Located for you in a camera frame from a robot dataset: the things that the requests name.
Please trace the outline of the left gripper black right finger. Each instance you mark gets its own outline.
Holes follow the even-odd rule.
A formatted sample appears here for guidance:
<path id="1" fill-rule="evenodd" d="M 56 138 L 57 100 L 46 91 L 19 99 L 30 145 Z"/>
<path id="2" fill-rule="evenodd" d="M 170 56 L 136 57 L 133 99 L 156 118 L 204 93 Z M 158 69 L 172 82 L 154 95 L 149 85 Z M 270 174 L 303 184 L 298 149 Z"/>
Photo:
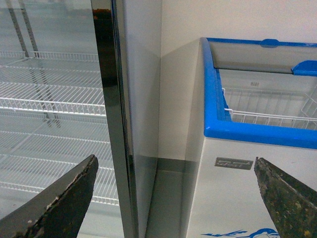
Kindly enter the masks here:
<path id="1" fill-rule="evenodd" d="M 254 164 L 260 194 L 282 238 L 317 236 L 317 192 L 268 160 Z"/>

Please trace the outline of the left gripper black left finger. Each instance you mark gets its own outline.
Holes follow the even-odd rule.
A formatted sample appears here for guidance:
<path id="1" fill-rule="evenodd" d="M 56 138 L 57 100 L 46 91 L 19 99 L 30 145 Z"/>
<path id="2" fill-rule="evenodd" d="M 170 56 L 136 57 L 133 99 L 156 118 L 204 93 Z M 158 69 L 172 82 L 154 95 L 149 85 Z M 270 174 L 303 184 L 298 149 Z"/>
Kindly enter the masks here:
<path id="1" fill-rule="evenodd" d="M 98 159 L 90 155 L 0 221 L 2 238 L 77 237 L 94 191 Z"/>

